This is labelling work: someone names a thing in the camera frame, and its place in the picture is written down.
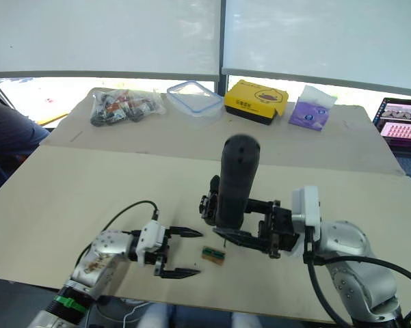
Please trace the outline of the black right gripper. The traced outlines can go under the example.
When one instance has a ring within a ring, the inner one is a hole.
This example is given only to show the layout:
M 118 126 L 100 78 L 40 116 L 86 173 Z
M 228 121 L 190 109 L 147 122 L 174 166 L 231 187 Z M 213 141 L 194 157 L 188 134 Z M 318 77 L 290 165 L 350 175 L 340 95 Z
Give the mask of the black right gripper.
M 213 228 L 213 231 L 235 245 L 261 251 L 272 259 L 279 259 L 281 251 L 291 251 L 295 247 L 300 235 L 293 227 L 291 211 L 282 208 L 279 201 L 249 198 L 244 213 L 264 215 L 258 223 L 258 237 L 230 228 Z

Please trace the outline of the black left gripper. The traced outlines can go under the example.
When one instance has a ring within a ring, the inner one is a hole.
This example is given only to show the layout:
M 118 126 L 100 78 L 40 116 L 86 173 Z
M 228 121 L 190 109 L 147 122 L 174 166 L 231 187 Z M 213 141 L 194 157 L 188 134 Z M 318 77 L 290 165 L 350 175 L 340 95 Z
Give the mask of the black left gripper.
M 171 235 L 179 235 L 184 238 L 202 237 L 203 233 L 180 226 L 171 226 L 165 230 L 162 246 L 155 252 L 154 261 L 154 275 L 162 279 L 184 279 L 200 273 L 197 269 L 175 268 L 173 270 L 166 270 L 165 264 L 168 260 L 168 252 L 170 246 L 168 245 Z

